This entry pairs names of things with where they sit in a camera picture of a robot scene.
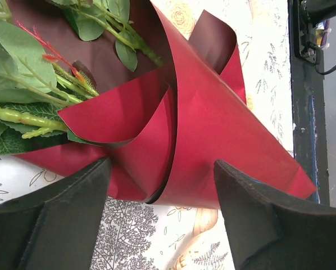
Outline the cream printed ribbon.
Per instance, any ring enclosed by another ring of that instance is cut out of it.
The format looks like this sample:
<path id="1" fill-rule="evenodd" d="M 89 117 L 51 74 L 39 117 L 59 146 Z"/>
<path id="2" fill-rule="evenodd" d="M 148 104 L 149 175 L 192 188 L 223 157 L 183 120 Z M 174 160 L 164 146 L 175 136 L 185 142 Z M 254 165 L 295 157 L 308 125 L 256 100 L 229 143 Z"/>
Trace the cream printed ribbon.
<path id="1" fill-rule="evenodd" d="M 196 211 L 194 225 L 188 239 L 179 245 L 166 269 L 203 269 L 205 254 L 210 251 L 209 233 L 218 221 L 218 210 L 202 209 Z"/>

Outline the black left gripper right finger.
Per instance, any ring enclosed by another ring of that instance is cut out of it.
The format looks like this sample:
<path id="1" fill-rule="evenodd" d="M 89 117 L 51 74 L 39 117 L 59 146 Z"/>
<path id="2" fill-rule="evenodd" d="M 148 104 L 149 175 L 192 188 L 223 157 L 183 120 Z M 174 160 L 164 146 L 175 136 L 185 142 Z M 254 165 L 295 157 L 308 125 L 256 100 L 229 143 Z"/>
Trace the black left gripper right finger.
<path id="1" fill-rule="evenodd" d="M 336 269 L 336 208 L 299 199 L 223 160 L 214 180 L 236 269 Z"/>

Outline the pink artificial flower bunch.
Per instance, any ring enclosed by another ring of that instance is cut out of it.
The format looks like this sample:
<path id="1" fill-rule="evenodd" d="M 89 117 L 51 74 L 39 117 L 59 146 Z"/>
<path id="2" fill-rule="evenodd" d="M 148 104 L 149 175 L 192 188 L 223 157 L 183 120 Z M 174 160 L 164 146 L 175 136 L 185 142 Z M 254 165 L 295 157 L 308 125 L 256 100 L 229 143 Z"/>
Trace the pink artificial flower bunch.
<path id="1" fill-rule="evenodd" d="M 165 60 L 136 30 L 132 1 L 0 1 L 0 156 L 69 142 L 97 145 L 63 118 Z"/>

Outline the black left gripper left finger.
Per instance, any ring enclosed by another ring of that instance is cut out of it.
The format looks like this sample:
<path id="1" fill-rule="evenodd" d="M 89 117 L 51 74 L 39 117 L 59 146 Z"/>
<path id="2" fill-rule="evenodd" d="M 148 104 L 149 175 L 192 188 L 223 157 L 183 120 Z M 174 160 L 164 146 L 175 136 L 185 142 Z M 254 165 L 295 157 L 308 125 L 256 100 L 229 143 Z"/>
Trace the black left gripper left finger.
<path id="1" fill-rule="evenodd" d="M 0 205 L 0 269 L 89 269 L 111 170 L 99 159 Z"/>

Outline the dark red wrapping paper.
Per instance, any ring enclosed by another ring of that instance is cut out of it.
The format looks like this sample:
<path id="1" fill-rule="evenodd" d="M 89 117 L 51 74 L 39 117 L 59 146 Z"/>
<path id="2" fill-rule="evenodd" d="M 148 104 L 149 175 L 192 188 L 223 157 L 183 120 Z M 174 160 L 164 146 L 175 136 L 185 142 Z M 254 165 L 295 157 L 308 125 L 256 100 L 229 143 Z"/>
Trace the dark red wrapping paper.
<path id="1" fill-rule="evenodd" d="M 35 26 L 69 61 L 92 72 L 100 95 L 60 111 L 83 143 L 65 143 L 20 158 L 64 177 L 110 158 L 109 196 L 162 205 L 218 208 L 218 159 L 305 199 L 316 188 L 303 168 L 246 106 L 234 31 L 204 12 L 184 38 L 150 1 L 133 1 L 134 28 L 162 56 L 144 56 L 131 73 L 108 35 L 78 38 L 60 10 L 45 1 L 10 1 L 15 19 Z"/>

